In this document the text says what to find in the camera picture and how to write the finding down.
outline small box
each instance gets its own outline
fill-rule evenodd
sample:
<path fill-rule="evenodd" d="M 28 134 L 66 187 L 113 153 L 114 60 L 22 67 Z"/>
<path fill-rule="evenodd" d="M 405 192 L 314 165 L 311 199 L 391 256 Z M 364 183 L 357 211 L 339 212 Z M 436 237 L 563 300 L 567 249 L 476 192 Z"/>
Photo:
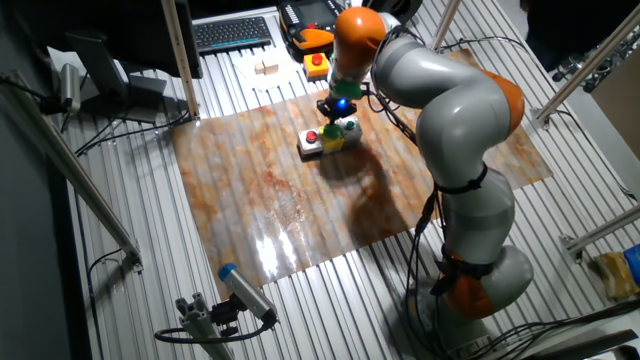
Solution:
<path fill-rule="evenodd" d="M 308 81 L 327 79 L 329 61 L 324 53 L 305 55 L 303 65 Z"/>
<path fill-rule="evenodd" d="M 259 62 L 256 64 L 256 74 L 258 75 L 264 74 L 264 64 L 262 62 Z"/>
<path fill-rule="evenodd" d="M 278 72 L 278 61 L 276 61 L 272 56 L 262 58 L 262 65 L 264 66 L 265 75 L 271 75 Z"/>

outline robotic arm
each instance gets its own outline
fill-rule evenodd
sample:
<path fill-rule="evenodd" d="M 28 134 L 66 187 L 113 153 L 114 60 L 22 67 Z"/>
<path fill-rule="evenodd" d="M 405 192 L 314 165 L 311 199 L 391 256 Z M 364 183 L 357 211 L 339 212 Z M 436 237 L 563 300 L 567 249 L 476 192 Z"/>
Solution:
<path fill-rule="evenodd" d="M 367 8 L 340 14 L 331 91 L 319 107 L 362 97 L 362 80 L 373 65 L 378 91 L 422 109 L 415 142 L 442 193 L 446 223 L 443 275 L 431 295 L 442 297 L 444 314 L 482 319 L 514 302 L 533 279 L 527 257 L 504 246 L 515 213 L 511 187 L 482 161 L 520 124 L 523 94 L 499 75 L 440 56 L 411 36 L 385 39 L 396 25 L 390 15 Z"/>

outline red button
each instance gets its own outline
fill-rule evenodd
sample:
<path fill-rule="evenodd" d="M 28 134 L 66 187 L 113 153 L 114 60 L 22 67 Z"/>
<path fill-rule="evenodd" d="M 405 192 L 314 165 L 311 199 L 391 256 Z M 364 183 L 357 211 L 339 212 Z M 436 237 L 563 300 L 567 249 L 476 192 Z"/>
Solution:
<path fill-rule="evenodd" d="M 307 131 L 307 142 L 313 144 L 316 140 L 318 140 L 318 134 L 313 130 Z"/>
<path fill-rule="evenodd" d="M 311 63 L 315 66 L 320 66 L 320 64 L 322 64 L 322 55 L 313 54 L 313 56 L 311 57 Z"/>

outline keyboard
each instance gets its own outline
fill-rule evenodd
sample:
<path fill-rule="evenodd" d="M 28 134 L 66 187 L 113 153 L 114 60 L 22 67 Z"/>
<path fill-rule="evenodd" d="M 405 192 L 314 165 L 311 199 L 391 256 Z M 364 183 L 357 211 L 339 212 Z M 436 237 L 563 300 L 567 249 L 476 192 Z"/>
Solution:
<path fill-rule="evenodd" d="M 194 26 L 201 55 L 271 44 L 263 17 L 218 21 Z"/>

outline brown marbled surface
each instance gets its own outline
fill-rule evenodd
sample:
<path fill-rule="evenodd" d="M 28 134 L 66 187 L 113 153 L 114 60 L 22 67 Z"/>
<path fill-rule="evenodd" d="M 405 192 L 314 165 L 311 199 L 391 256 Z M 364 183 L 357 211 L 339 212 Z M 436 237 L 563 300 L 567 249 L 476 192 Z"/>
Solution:
<path fill-rule="evenodd" d="M 214 274 L 234 262 L 263 285 L 415 225 L 431 193 L 431 176 L 418 149 L 366 100 L 358 102 L 357 112 L 362 146 L 300 159 L 297 132 L 324 123 L 315 101 L 326 95 L 173 131 L 182 180 Z M 418 110 L 398 113 L 415 126 Z M 521 128 L 488 151 L 485 161 L 514 189 L 551 175 Z M 218 285 L 226 298 L 227 288 Z"/>

